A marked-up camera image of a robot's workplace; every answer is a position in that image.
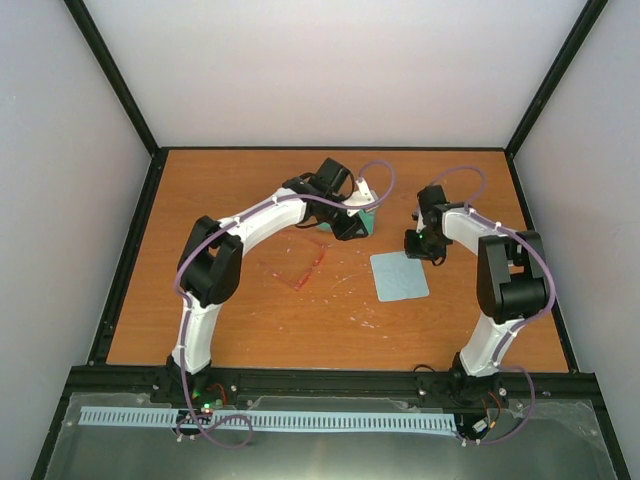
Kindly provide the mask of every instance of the orange wooden surface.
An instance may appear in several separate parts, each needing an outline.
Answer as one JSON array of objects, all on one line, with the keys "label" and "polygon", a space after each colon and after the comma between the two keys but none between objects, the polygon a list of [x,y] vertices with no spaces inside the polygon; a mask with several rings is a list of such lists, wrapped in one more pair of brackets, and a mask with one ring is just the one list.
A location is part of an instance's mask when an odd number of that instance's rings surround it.
[{"label": "orange wooden surface", "polygon": [[[446,263],[423,263],[428,297],[378,301],[369,257],[401,251],[404,230],[414,228],[416,193],[449,167],[473,164],[489,184],[476,208],[494,220],[524,228],[504,155],[499,152],[370,152],[174,150],[169,154],[108,362],[163,364],[180,325],[181,301],[172,293],[176,264],[194,221],[202,215],[232,216],[273,193],[280,184],[315,171],[331,156],[354,172],[385,158],[395,167],[396,188],[378,210],[375,231],[365,239],[338,242],[330,233],[288,229],[254,248],[244,259],[240,287],[225,304],[212,342],[213,362],[233,367],[410,369],[428,363],[450,366],[468,341],[479,308],[476,259],[460,245]],[[382,193],[388,173],[365,177]],[[450,201],[462,201],[479,185],[473,172],[455,173],[442,184]],[[328,246],[321,264],[300,291],[273,278],[264,264],[296,277],[316,255],[312,241]],[[553,320],[525,329],[505,365],[532,371],[566,371]]]}]

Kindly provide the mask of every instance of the light blue cloth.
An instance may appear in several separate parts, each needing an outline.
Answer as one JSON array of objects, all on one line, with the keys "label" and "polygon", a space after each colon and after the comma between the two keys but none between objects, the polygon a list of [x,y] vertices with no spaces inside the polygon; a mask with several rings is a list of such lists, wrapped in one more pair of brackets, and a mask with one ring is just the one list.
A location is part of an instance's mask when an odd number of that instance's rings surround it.
[{"label": "light blue cloth", "polygon": [[407,258],[404,252],[371,255],[371,268],[381,302],[429,295],[422,261]]}]

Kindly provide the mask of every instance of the black metal frame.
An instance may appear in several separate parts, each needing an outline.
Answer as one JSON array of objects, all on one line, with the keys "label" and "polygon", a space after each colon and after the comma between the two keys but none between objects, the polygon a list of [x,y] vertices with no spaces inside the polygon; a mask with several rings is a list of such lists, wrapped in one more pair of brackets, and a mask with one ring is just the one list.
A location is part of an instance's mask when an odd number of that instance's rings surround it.
[{"label": "black metal frame", "polygon": [[[551,97],[562,76],[568,69],[578,49],[584,42],[598,16],[602,12],[607,0],[588,0],[582,13],[578,17],[573,29],[567,37],[562,49],[558,53],[553,65],[533,98],[524,117],[520,121],[513,137],[505,149],[503,148],[423,148],[423,147],[211,147],[211,149],[235,150],[409,150],[409,151],[502,151],[513,180],[520,208],[528,228],[533,228],[533,219],[527,207],[527,202],[520,184],[515,167],[515,157],[524,143],[527,135],[539,117],[542,109]],[[136,208],[125,247],[118,262],[111,290],[100,320],[98,332],[91,348],[87,366],[73,367],[61,396],[58,408],[51,423],[49,434],[38,459],[33,478],[44,478],[46,468],[55,446],[56,438],[61,427],[69,398],[79,392],[131,392],[149,393],[157,401],[170,401],[182,405],[180,395],[172,396],[171,389],[164,384],[168,382],[164,367],[135,367],[105,365],[107,354],[111,346],[113,333],[120,315],[125,294],[131,279],[137,254],[142,242],[153,201],[160,183],[163,168],[172,148],[159,148],[146,121],[138,109],[118,67],[111,57],[107,46],[95,23],[91,19],[82,0],[65,0],[73,18],[96,59],[102,67],[123,108],[129,116],[140,139],[149,151],[151,163],[144,183],[144,187]],[[174,149],[193,147],[173,147]],[[536,396],[557,399],[585,399],[594,406],[600,428],[607,444],[618,478],[630,478],[620,446],[600,393],[595,375],[579,373],[575,355],[566,331],[559,307],[553,310],[553,317],[562,343],[563,351],[570,373],[565,374],[532,374],[536,387]],[[315,371],[315,370],[280,370],[280,369],[212,369],[221,379],[227,392],[231,392],[231,385],[235,392],[231,401],[239,406],[246,405],[246,401],[261,395],[293,395],[293,396],[356,396],[356,397],[386,397],[401,399],[410,404],[443,408],[447,412],[456,414],[481,413],[475,408],[460,408],[448,403],[446,399],[420,395],[421,386],[440,381],[445,372],[350,372],[350,371]],[[528,385],[524,378],[517,374],[503,376],[505,388],[513,398],[526,398],[529,395]]]}]

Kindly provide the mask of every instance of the white wall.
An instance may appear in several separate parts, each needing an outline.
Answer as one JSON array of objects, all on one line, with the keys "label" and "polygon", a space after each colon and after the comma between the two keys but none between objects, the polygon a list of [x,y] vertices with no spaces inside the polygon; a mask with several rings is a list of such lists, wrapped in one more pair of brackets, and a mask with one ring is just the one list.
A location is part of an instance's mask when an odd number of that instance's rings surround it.
[{"label": "white wall", "polygon": [[516,157],[580,367],[640,478],[640,2],[610,1]]},{"label": "white wall", "polygon": [[0,3],[0,465],[86,361],[148,155],[62,1]]},{"label": "white wall", "polygon": [[88,0],[161,145],[505,146],[585,0]]}]

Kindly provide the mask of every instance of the robotic arm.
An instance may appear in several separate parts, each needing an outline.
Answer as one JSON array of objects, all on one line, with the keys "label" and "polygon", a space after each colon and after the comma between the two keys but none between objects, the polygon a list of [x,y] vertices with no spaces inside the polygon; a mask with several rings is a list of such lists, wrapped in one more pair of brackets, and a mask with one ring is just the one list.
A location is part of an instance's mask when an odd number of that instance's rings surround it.
[{"label": "robotic arm", "polygon": [[[464,378],[491,376],[515,338],[517,324],[547,304],[547,279],[518,242],[482,221],[473,209],[449,203],[441,186],[420,191],[418,205],[417,228],[405,233],[408,257],[442,265],[447,246],[454,241],[478,257],[476,295],[481,314],[469,343],[456,354],[453,369]],[[516,234],[544,258],[538,233]],[[523,267],[522,272],[511,273],[511,266]]]},{"label": "robotic arm", "polygon": [[[352,180],[349,196],[339,193],[347,178]],[[369,190],[367,182],[353,178],[351,172],[328,158],[316,173],[305,173],[283,183],[282,187],[266,200],[233,217],[215,221],[202,217],[195,223],[187,241],[178,267],[191,256],[207,238],[230,223],[235,225],[212,241],[209,248],[217,248],[215,255],[204,249],[193,257],[184,270],[180,286],[184,299],[181,331],[188,318],[184,342],[180,339],[171,353],[173,362],[180,365],[181,349],[185,349],[185,369],[195,374],[211,362],[211,339],[218,314],[238,288],[242,257],[261,241],[278,231],[311,217],[331,227],[338,240],[364,238],[369,232],[358,213],[358,209],[341,209],[307,198],[311,195],[345,206],[362,206],[377,200],[375,192]],[[279,199],[289,197],[287,201]]]}]

